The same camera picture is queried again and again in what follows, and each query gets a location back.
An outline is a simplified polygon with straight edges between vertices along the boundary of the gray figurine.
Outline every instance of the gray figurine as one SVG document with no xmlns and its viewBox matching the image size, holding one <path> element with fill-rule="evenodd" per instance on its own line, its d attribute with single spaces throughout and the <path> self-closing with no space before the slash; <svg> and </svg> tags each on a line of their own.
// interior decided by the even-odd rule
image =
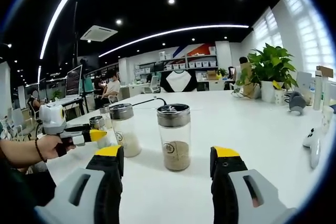
<svg viewBox="0 0 336 224">
<path fill-rule="evenodd" d="M 289 97 L 289 110 L 298 111 L 300 115 L 303 113 L 303 109 L 306 106 L 306 101 L 302 94 L 294 91 Z"/>
</svg>

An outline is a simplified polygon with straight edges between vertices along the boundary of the potted plant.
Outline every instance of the potted plant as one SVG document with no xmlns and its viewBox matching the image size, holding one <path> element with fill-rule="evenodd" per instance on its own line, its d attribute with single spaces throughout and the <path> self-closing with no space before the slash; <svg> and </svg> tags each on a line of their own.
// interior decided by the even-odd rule
<svg viewBox="0 0 336 224">
<path fill-rule="evenodd" d="M 261 86 L 263 101 L 273 102 L 275 94 L 273 81 L 287 90 L 298 84 L 290 74 L 291 71 L 295 71 L 295 67 L 290 64 L 290 57 L 293 57 L 293 55 L 289 54 L 285 48 L 273 47 L 267 43 L 265 45 L 263 51 L 254 49 L 256 53 L 248 54 L 247 58 L 252 68 L 252 74 L 248 79 L 251 83 Z M 240 79 L 237 81 L 240 86 L 244 85 L 247 78 L 247 71 L 245 70 L 241 71 Z"/>
<path fill-rule="evenodd" d="M 224 68 L 218 68 L 216 73 L 217 73 L 217 76 L 222 76 L 222 77 L 225 77 L 228 74 L 228 72 Z"/>
<path fill-rule="evenodd" d="M 61 91 L 59 89 L 56 89 L 52 94 L 53 100 L 55 100 L 55 98 L 59 99 L 61 97 Z"/>
</svg>

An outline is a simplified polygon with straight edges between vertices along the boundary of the glass jar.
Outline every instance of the glass jar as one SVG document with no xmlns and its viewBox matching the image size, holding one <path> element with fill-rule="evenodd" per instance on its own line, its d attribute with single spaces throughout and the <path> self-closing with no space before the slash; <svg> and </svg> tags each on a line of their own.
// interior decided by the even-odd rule
<svg viewBox="0 0 336 224">
<path fill-rule="evenodd" d="M 97 115 L 97 116 L 90 118 L 89 122 L 90 122 L 91 129 L 107 131 L 104 119 L 101 115 Z M 97 141 L 97 146 L 99 149 L 108 147 L 110 145 L 111 145 L 111 142 L 110 142 L 108 135 L 102 137 L 99 141 Z"/>
<path fill-rule="evenodd" d="M 134 114 L 130 103 L 110 106 L 110 116 L 118 144 L 124 147 L 125 157 L 135 157 L 141 152 L 134 131 Z"/>
<path fill-rule="evenodd" d="M 110 117 L 109 105 L 106 105 L 106 106 L 100 108 L 99 111 L 100 111 L 100 115 L 104 119 L 106 129 L 108 129 L 108 130 L 111 129 L 112 128 L 112 121 L 111 121 L 111 117 Z"/>
<path fill-rule="evenodd" d="M 190 108 L 168 104 L 158 108 L 164 165 L 169 170 L 184 170 L 190 165 Z"/>
</svg>

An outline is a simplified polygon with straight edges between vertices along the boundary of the curved led light strip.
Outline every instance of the curved led light strip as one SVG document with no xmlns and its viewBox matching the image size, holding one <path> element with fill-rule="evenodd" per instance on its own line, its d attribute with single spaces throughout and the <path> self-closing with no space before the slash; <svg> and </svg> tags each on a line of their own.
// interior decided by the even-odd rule
<svg viewBox="0 0 336 224">
<path fill-rule="evenodd" d="M 51 31 L 54 28 L 55 22 L 58 19 L 59 14 L 61 13 L 62 9 L 64 8 L 64 6 L 67 2 L 68 2 L 68 0 L 61 0 L 61 2 L 59 3 L 59 5 L 58 5 L 58 7 L 57 7 L 57 9 L 56 9 L 56 11 L 53 15 L 53 18 L 50 21 L 46 36 L 45 36 L 44 41 L 43 41 L 42 50 L 41 50 L 41 54 L 40 54 L 40 60 L 43 59 L 43 56 L 44 56 L 44 53 L 45 53 L 45 50 L 46 50 L 46 47 L 47 47 L 47 44 L 48 44 L 48 40 L 49 40 Z"/>
<path fill-rule="evenodd" d="M 243 25 L 208 25 L 208 26 L 193 26 L 193 27 L 185 27 L 185 28 L 180 28 L 180 29 L 175 29 L 175 30 L 170 30 L 170 31 L 164 31 L 162 33 L 159 34 L 153 34 L 151 36 L 147 36 L 141 39 L 137 39 L 135 41 L 129 42 L 125 45 L 122 45 L 120 47 L 114 48 L 110 51 L 107 51 L 105 53 L 103 53 L 102 55 L 98 56 L 98 57 L 102 57 L 104 55 L 107 55 L 111 52 L 114 52 L 120 48 L 129 46 L 131 44 L 146 40 L 146 39 L 150 39 L 150 38 L 154 38 L 154 37 L 158 37 L 158 36 L 162 36 L 162 35 L 166 35 L 166 34 L 172 34 L 172 33 L 178 33 L 179 31 L 188 31 L 188 30 L 196 30 L 196 29 L 205 29 L 205 28 L 248 28 L 249 26 L 243 26 Z"/>
</svg>

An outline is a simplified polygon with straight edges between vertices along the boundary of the brown powder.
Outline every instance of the brown powder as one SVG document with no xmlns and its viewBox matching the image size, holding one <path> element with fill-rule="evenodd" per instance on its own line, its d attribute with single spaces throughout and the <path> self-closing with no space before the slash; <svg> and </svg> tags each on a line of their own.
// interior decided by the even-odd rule
<svg viewBox="0 0 336 224">
<path fill-rule="evenodd" d="M 163 145 L 164 165 L 169 170 L 184 170 L 190 165 L 189 145 L 172 141 Z"/>
</svg>

